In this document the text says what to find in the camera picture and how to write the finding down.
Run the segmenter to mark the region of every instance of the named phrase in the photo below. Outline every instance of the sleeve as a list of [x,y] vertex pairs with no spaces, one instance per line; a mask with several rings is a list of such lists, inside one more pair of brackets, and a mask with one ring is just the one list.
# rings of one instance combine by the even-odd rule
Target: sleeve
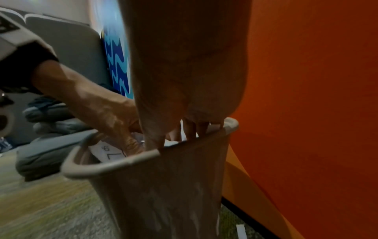
[[34,69],[47,60],[58,61],[52,48],[0,13],[0,89],[40,94],[30,79]]

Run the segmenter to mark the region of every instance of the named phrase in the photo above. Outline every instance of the floor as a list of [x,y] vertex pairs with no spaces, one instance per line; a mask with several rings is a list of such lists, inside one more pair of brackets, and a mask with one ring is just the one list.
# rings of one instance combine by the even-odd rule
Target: floor
[[[16,152],[0,157],[1,239],[112,239],[110,221],[87,181],[61,174],[25,182],[16,172]],[[244,222],[221,208],[223,239],[238,239],[236,224]],[[246,225],[248,239],[263,239]]]

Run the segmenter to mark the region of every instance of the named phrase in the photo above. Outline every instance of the black sleeve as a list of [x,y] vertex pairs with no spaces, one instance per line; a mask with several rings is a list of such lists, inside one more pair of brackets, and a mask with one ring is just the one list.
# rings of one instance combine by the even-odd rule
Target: black sleeve
[[0,89],[6,93],[33,92],[41,94],[30,82],[34,69],[44,61],[58,61],[49,50],[34,42],[18,47],[0,61]]

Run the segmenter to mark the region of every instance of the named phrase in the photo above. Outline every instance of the plastic bucket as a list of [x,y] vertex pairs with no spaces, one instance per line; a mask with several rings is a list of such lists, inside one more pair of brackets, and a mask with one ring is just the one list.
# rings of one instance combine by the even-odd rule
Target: plastic bucket
[[76,146],[62,166],[67,178],[88,179],[120,239],[216,239],[230,133],[239,123],[201,138],[124,159],[98,163],[88,146]]

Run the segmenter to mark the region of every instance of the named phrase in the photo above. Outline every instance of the blue wave pattern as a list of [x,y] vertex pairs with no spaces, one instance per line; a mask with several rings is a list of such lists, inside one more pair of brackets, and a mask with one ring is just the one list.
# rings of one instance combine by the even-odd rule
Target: blue wave pattern
[[112,31],[109,27],[104,27],[103,41],[110,75],[113,80],[113,87],[118,90],[121,95],[133,99],[134,93],[132,88],[129,87],[130,82],[127,77],[128,51],[125,49],[125,57],[120,38],[113,32],[115,31]]

